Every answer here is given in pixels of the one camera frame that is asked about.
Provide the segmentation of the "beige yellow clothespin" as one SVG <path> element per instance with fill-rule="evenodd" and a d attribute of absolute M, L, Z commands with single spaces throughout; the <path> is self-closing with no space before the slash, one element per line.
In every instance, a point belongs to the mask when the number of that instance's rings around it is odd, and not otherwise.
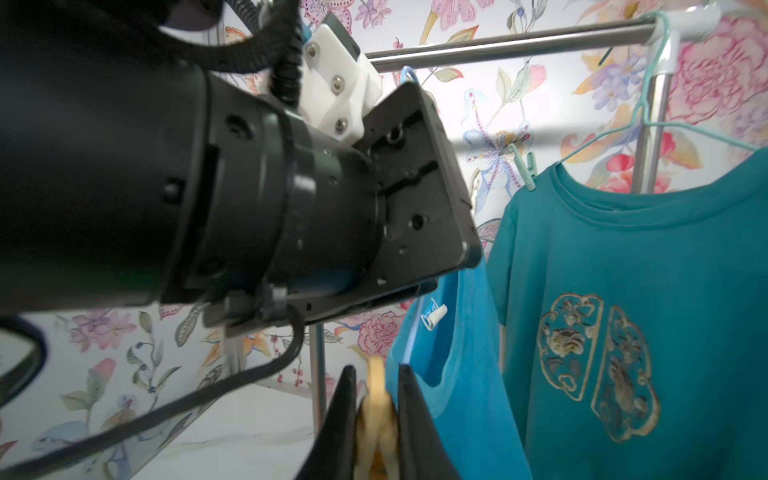
<path fill-rule="evenodd" d="M 386 363 L 367 361 L 368 393 L 362 399 L 355 430 L 354 479 L 399 479 L 397 412 L 386 388 Z"/>

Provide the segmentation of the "metal clothes rack white joints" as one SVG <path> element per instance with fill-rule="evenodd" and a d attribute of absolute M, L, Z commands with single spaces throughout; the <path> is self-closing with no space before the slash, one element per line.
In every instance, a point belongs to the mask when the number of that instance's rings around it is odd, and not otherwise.
<path fill-rule="evenodd" d="M 669 83 L 655 190 L 678 191 L 714 175 L 714 167 L 685 124 L 718 125 L 742 100 L 761 92 L 748 82 L 735 93 L 711 92 L 728 56 L 741 46 L 765 49 L 767 18 L 735 1 L 698 41 L 681 41 Z M 494 36 L 539 34 L 565 27 L 605 26 L 655 10 L 704 8 L 701 1 L 305 1 L 308 29 L 337 18 L 364 48 L 403 49 Z M 631 44 L 559 54 L 521 54 L 466 64 L 442 62 L 416 74 L 432 94 L 461 168 L 474 215 L 490 250 L 502 212 L 524 181 L 516 155 L 533 154 L 539 169 L 563 160 L 590 187 L 627 193 L 640 157 L 636 105 L 642 99 L 648 46 Z"/>

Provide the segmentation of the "blue garment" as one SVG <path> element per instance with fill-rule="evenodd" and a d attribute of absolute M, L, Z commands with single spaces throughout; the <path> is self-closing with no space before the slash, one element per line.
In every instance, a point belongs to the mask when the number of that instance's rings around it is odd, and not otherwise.
<path fill-rule="evenodd" d="M 532 476 L 499 356 L 500 325 L 484 263 L 440 278 L 415 300 L 387 356 L 388 390 L 397 391 L 399 365 L 409 365 L 464 479 Z"/>

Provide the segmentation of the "mint green clothespin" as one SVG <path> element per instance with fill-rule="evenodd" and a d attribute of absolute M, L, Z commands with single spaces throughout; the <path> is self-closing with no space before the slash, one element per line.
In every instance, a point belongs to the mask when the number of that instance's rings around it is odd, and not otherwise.
<path fill-rule="evenodd" d="M 535 154 L 532 151 L 522 155 L 518 147 L 511 143 L 507 150 L 513 155 L 513 161 L 528 191 L 536 189 L 537 165 Z"/>

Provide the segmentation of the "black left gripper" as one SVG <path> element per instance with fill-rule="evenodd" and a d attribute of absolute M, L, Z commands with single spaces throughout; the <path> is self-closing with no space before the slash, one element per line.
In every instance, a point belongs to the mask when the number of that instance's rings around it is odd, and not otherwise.
<path fill-rule="evenodd" d="M 440 277 L 476 267 L 483 255 L 468 187 L 427 93 L 415 82 L 400 85 L 365 117 L 364 127 L 355 147 L 376 174 L 380 241 L 353 289 L 306 301 L 308 325 L 429 293 Z"/>

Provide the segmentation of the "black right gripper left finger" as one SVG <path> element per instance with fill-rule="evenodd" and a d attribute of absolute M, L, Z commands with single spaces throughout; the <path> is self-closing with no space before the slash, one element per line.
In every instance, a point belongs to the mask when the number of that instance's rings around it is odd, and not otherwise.
<path fill-rule="evenodd" d="M 355 464 L 357 376 L 346 366 L 325 420 L 295 480 L 352 480 Z"/>

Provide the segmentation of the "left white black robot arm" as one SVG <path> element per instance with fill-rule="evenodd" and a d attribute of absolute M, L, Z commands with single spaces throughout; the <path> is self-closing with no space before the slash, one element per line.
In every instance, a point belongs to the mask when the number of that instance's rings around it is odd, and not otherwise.
<path fill-rule="evenodd" d="M 250 38 L 208 46 L 186 1 L 1 5 L 1 328 L 30 341 L 15 401 L 49 348 L 26 320 L 195 303 L 230 337 L 289 326 L 273 361 L 5 468 L 37 479 L 286 368 L 305 327 L 394 303 L 475 267 L 468 190 L 432 99 L 383 96 L 344 24 L 303 31 L 278 1 Z"/>

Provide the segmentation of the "teal embroidered t-shirt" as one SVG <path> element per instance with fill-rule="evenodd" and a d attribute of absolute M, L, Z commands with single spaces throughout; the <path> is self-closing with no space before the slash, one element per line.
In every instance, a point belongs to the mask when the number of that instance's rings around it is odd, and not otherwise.
<path fill-rule="evenodd" d="M 553 166 L 487 267 L 536 479 L 767 475 L 767 154 L 633 195 Z"/>

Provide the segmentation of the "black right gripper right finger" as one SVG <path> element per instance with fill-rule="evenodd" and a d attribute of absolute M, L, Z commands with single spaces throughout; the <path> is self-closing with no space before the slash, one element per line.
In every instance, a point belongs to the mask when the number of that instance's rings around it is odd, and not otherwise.
<path fill-rule="evenodd" d="M 409 365 L 398 369 L 397 411 L 400 478 L 459 480 Z"/>

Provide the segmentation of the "mint green wire hanger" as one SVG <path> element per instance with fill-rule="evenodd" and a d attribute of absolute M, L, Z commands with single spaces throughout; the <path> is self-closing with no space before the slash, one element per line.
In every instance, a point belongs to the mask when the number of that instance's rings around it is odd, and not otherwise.
<path fill-rule="evenodd" d="M 678 129 L 689 130 L 696 134 L 714 139 L 716 141 L 732 145 L 736 148 L 755 152 L 760 149 L 760 146 L 750 144 L 748 142 L 739 140 L 737 138 L 729 137 L 718 132 L 705 129 L 703 127 L 691 125 L 683 122 L 668 122 L 661 120 L 652 120 L 650 117 L 650 103 L 648 100 L 648 94 L 650 93 L 651 80 L 661 74 L 661 67 L 667 63 L 671 63 L 673 67 L 677 66 L 677 56 L 679 50 L 679 44 L 682 41 L 683 28 L 678 26 L 680 20 L 678 19 L 678 12 L 667 13 L 663 10 L 653 10 L 644 13 L 638 17 L 638 20 L 652 20 L 654 23 L 654 30 L 651 34 L 651 39 L 647 41 L 649 45 L 648 53 L 651 55 L 651 59 L 648 61 L 645 73 L 642 80 L 642 99 L 638 101 L 634 109 L 630 121 L 621 127 L 604 131 L 599 135 L 585 141 L 581 146 L 573 150 L 568 155 L 556 162 L 556 165 L 560 165 L 567 162 L 572 157 L 578 155 L 583 150 L 587 149 L 592 144 L 598 142 L 602 138 L 608 137 L 613 134 L 631 129 L 636 124 L 640 124 L 644 127 L 672 127 Z"/>

